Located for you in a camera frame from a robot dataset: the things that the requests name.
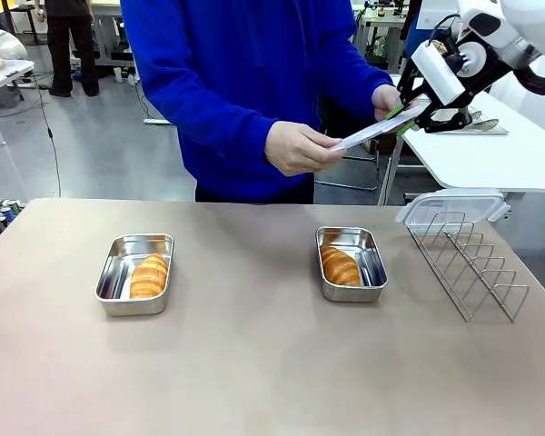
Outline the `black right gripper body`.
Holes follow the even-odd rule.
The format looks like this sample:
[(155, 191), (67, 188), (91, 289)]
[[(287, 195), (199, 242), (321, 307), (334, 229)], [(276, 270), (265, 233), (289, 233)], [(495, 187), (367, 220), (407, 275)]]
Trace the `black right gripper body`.
[(478, 38), (451, 42), (451, 97), (471, 98), (510, 71), (493, 47)]

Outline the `person's right hand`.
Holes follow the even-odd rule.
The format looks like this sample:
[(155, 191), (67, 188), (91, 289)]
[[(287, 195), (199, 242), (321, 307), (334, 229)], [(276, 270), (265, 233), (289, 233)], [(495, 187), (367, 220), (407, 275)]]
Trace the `person's right hand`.
[(342, 158), (341, 150), (333, 150), (340, 142), (307, 124), (277, 121), (267, 134), (264, 155), (285, 176), (318, 173)]

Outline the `person's left hand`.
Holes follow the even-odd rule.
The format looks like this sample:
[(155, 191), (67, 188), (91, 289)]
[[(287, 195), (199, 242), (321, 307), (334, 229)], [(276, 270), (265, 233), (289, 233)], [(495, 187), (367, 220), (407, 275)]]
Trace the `person's left hand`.
[(400, 92), (391, 84), (381, 84), (372, 93), (374, 117), (377, 122), (401, 104)]

